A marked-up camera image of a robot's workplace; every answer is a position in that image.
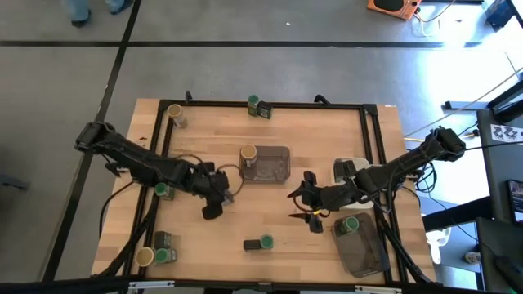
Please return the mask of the grey translucent plastic bin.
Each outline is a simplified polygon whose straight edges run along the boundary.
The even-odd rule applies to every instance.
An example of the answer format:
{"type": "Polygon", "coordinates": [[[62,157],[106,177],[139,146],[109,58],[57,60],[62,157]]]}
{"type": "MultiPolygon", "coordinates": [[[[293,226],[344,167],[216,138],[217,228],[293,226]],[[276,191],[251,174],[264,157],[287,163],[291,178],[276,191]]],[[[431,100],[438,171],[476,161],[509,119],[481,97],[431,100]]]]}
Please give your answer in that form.
{"type": "Polygon", "coordinates": [[[291,174],[290,149],[286,146],[257,147],[257,162],[253,167],[241,167],[239,174],[248,183],[283,184],[291,174]]]}
{"type": "Polygon", "coordinates": [[[359,230],[354,234],[338,235],[335,220],[332,228],[333,239],[338,255],[346,272],[355,278],[388,271],[390,262],[382,241],[378,237],[373,220],[368,213],[352,215],[360,222],[359,230]]]}

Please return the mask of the dark blue box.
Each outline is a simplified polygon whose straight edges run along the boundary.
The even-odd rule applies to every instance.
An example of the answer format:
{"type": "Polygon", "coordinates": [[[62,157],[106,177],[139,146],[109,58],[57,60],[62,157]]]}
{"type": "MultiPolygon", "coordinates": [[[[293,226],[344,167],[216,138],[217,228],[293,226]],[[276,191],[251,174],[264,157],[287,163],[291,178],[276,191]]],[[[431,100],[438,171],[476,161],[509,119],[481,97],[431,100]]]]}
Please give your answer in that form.
{"type": "Polygon", "coordinates": [[[485,21],[494,29],[501,29],[514,15],[509,0],[494,0],[485,12],[485,21]]]}

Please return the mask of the black monitor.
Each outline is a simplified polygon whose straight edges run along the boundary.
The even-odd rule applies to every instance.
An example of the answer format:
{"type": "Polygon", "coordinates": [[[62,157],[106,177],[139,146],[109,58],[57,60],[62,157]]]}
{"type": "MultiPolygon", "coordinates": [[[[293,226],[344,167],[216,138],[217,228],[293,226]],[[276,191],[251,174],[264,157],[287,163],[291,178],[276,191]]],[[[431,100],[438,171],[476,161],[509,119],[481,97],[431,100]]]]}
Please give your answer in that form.
{"type": "Polygon", "coordinates": [[[511,100],[523,95],[523,79],[509,87],[487,104],[494,120],[498,123],[509,123],[523,115],[523,98],[516,102],[511,100]]]}

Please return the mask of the dark chair base leg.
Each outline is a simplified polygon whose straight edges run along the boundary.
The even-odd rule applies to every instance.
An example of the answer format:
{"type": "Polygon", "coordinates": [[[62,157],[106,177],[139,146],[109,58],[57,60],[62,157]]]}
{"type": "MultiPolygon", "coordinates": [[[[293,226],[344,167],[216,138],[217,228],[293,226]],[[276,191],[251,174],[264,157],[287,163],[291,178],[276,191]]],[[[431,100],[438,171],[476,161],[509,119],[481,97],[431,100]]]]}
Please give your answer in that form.
{"type": "Polygon", "coordinates": [[[0,174],[0,185],[6,187],[12,187],[20,190],[27,190],[30,187],[30,183],[22,181],[12,176],[0,174]]]}

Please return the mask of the beige cup at top left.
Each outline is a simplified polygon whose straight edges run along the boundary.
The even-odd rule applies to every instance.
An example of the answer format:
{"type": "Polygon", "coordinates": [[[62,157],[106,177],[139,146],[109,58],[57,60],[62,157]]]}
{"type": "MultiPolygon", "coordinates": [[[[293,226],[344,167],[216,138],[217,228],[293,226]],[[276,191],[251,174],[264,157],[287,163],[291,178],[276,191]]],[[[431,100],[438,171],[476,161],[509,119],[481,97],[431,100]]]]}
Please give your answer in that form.
{"type": "Polygon", "coordinates": [[[185,112],[181,105],[169,105],[167,108],[167,113],[168,117],[172,120],[175,127],[183,129],[188,126],[185,112]]]}

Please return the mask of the gold-lidded glass seasoning jar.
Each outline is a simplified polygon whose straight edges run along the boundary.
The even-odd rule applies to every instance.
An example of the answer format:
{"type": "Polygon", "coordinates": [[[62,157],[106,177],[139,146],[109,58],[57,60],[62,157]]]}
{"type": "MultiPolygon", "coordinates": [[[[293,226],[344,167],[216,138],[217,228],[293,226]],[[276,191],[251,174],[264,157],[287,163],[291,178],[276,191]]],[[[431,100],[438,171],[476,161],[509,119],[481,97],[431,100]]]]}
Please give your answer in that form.
{"type": "Polygon", "coordinates": [[[257,147],[255,145],[243,145],[239,156],[241,167],[253,167],[257,162],[257,147]]]}

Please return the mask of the dark grey desk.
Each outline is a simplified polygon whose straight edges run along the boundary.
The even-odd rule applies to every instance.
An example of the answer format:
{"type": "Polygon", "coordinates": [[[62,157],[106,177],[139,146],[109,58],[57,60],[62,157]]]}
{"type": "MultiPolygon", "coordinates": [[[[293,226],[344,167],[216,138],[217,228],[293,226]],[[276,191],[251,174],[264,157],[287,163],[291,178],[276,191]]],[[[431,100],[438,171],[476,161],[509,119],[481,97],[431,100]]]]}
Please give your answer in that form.
{"type": "Polygon", "coordinates": [[[512,223],[511,208],[507,193],[507,181],[523,181],[523,144],[503,143],[491,138],[490,125],[505,125],[523,128],[523,116],[508,124],[494,120],[489,110],[476,112],[481,139],[485,170],[492,201],[494,218],[512,223]]]}
{"type": "Polygon", "coordinates": [[[476,219],[481,272],[487,292],[516,294],[498,271],[495,258],[506,257],[523,271],[523,227],[484,218],[476,219]]]}

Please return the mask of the white sheet black marks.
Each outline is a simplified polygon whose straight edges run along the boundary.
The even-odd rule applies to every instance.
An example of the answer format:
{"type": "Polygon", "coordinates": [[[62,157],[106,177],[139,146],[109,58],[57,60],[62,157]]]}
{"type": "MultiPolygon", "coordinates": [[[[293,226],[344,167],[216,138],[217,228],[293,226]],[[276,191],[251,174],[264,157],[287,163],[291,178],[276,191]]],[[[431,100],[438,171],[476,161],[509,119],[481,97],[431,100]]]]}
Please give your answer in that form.
{"type": "Polygon", "coordinates": [[[493,140],[499,142],[523,144],[523,128],[520,127],[491,124],[490,134],[493,140]]]}

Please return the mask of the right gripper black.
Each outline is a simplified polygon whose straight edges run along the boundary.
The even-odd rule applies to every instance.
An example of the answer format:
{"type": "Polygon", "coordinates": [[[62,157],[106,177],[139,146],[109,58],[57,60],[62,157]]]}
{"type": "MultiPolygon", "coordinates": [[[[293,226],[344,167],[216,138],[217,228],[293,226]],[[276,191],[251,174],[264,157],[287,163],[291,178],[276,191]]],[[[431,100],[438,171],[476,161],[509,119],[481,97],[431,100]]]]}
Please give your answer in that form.
{"type": "Polygon", "coordinates": [[[304,180],[297,189],[288,195],[288,198],[302,196],[302,204],[306,206],[304,212],[289,214],[289,217],[305,219],[312,233],[324,232],[321,218],[327,217],[331,211],[337,211],[335,203],[340,189],[337,186],[317,186],[316,175],[312,171],[304,172],[304,180]]]}

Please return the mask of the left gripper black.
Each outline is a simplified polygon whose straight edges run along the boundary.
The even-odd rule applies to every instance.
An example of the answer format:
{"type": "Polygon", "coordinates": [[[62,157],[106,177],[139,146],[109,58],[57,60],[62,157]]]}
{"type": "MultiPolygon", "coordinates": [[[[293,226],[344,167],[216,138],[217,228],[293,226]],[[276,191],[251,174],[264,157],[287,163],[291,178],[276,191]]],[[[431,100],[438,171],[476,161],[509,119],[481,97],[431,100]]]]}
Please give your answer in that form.
{"type": "Polygon", "coordinates": [[[227,175],[223,171],[216,171],[213,162],[197,165],[192,188],[195,194],[206,201],[206,206],[202,209],[205,220],[216,219],[223,213],[224,193],[230,185],[227,175]]]}

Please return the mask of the person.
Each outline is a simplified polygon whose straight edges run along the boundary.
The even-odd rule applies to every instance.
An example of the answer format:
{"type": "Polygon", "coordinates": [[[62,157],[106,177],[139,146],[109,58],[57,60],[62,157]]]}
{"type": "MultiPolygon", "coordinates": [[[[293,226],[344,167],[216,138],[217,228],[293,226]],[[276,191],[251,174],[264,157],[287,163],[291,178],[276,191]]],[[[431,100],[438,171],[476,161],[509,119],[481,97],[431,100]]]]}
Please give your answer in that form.
{"type": "MultiPolygon", "coordinates": [[[[70,23],[75,28],[85,26],[92,15],[89,7],[89,0],[64,0],[70,23]]],[[[111,15],[118,15],[127,10],[134,3],[134,0],[104,0],[104,3],[111,15]]]]}

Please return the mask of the black floor stand bar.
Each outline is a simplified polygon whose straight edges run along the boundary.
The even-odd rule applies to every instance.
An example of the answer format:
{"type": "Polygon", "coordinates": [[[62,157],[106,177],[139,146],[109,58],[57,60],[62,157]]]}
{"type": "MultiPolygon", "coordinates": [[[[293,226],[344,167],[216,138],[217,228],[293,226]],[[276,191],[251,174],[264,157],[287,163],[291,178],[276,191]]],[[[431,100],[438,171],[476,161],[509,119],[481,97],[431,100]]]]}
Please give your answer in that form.
{"type": "Polygon", "coordinates": [[[456,101],[449,100],[442,105],[443,110],[478,110],[478,109],[487,109],[489,106],[488,102],[472,102],[472,101],[456,101]]]}

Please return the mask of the white plastic device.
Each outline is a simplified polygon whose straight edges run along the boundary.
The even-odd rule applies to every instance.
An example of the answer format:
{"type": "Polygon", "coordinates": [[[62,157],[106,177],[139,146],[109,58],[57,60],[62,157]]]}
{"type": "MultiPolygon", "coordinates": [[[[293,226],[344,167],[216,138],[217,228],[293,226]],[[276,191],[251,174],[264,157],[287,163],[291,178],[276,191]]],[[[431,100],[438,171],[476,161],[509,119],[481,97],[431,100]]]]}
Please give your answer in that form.
{"type": "Polygon", "coordinates": [[[450,235],[450,227],[426,232],[427,243],[431,251],[431,259],[434,264],[438,265],[441,263],[440,248],[448,243],[450,235]]]}

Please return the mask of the beige cup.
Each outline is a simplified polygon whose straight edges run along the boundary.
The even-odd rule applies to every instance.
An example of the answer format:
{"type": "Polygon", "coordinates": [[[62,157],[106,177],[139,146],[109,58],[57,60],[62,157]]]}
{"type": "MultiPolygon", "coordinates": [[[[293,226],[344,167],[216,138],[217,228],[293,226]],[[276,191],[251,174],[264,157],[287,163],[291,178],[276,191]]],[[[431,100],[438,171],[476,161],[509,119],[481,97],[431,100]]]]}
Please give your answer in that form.
{"type": "Polygon", "coordinates": [[[188,126],[185,112],[181,105],[169,105],[167,108],[167,113],[168,117],[172,120],[175,127],[183,129],[188,126]]]}
{"type": "Polygon", "coordinates": [[[155,250],[151,247],[141,247],[136,251],[135,262],[140,267],[148,267],[154,261],[155,250]]]}

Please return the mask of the black aluminium table frame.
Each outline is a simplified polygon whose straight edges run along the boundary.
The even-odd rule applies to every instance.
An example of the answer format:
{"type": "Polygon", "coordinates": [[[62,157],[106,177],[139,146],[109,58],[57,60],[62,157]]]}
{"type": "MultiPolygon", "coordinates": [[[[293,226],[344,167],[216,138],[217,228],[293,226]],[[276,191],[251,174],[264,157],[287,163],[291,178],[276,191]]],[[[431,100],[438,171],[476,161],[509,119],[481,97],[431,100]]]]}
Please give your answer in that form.
{"type": "MultiPolygon", "coordinates": [[[[316,175],[317,186],[332,186],[335,158],[365,158],[380,166],[408,153],[400,126],[382,126],[379,118],[386,111],[385,106],[371,113],[367,105],[276,103],[271,119],[264,119],[249,115],[243,101],[192,100],[187,105],[184,100],[140,99],[124,137],[168,158],[213,162],[216,171],[227,175],[235,201],[224,205],[218,218],[205,220],[203,198],[175,189],[174,199],[164,200],[154,187],[135,181],[110,206],[110,222],[101,235],[104,269],[90,278],[55,280],[58,257],[52,255],[42,281],[2,283],[0,294],[107,293],[126,291],[130,282],[163,280],[174,280],[174,287],[260,292],[354,292],[362,285],[401,288],[403,294],[458,294],[432,282],[415,265],[412,247],[402,243],[395,212],[371,215],[382,245],[394,248],[387,254],[390,269],[363,278],[343,269],[329,232],[313,234],[288,217],[298,211],[288,195],[304,172],[316,175]],[[173,104],[183,107],[186,128],[175,127],[168,117],[173,104]],[[283,184],[246,182],[239,174],[243,145],[288,147],[290,177],[283,184]],[[154,249],[155,231],[172,235],[177,260],[140,267],[136,251],[154,249]],[[273,237],[272,249],[243,249],[245,239],[264,234],[273,237]]],[[[133,180],[128,169],[126,177],[133,180]]]]}

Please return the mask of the black desk leg beam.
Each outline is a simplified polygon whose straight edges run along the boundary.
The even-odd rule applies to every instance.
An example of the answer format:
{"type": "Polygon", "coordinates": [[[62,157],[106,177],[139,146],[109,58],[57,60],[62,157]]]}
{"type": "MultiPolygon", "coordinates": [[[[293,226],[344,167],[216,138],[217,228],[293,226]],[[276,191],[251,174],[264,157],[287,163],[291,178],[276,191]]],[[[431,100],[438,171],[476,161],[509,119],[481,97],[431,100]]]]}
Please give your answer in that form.
{"type": "Polygon", "coordinates": [[[483,197],[456,207],[444,208],[422,218],[424,228],[428,231],[445,229],[455,225],[474,222],[476,218],[493,218],[491,197],[483,197]]]}

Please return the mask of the beige cup at bottom left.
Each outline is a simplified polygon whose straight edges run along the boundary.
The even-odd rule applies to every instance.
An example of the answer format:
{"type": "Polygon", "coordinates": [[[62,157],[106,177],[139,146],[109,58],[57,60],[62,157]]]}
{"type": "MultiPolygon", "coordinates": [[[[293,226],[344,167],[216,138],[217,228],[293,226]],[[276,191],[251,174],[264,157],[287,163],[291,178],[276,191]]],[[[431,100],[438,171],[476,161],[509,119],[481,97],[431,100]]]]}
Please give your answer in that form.
{"type": "Polygon", "coordinates": [[[154,261],[155,250],[151,247],[141,247],[136,251],[135,262],[140,267],[148,267],[154,261]]]}

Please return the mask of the silver metal bracket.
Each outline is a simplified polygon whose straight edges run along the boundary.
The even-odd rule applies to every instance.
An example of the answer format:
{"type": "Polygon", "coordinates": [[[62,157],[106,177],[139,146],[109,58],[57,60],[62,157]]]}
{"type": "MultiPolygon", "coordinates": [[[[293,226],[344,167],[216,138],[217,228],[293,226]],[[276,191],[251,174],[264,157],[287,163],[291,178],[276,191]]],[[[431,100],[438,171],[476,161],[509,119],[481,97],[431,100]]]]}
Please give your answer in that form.
{"type": "Polygon", "coordinates": [[[356,285],[355,292],[366,294],[403,294],[401,288],[356,285]]]}
{"type": "Polygon", "coordinates": [[[155,288],[167,288],[174,287],[174,280],[163,280],[163,281],[135,281],[128,284],[128,290],[145,290],[155,288]]]}

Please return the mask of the black smartphone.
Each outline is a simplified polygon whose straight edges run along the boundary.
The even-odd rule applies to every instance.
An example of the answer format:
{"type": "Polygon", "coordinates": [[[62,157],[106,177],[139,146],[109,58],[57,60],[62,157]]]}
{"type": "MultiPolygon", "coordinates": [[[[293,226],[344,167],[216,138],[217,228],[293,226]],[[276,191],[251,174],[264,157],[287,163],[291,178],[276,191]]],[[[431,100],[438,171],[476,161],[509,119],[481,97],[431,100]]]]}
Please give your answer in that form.
{"type": "Polygon", "coordinates": [[[523,227],[523,181],[508,180],[507,193],[512,211],[512,222],[523,227]]]}

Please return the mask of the orange box with black disc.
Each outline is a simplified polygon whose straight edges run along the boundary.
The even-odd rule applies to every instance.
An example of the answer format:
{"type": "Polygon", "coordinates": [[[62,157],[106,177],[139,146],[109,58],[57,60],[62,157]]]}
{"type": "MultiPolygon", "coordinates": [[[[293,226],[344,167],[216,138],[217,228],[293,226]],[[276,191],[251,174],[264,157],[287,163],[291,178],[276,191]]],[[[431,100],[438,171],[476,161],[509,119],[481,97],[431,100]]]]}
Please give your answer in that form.
{"type": "Polygon", "coordinates": [[[402,20],[410,20],[422,0],[368,0],[367,8],[402,20]]]}

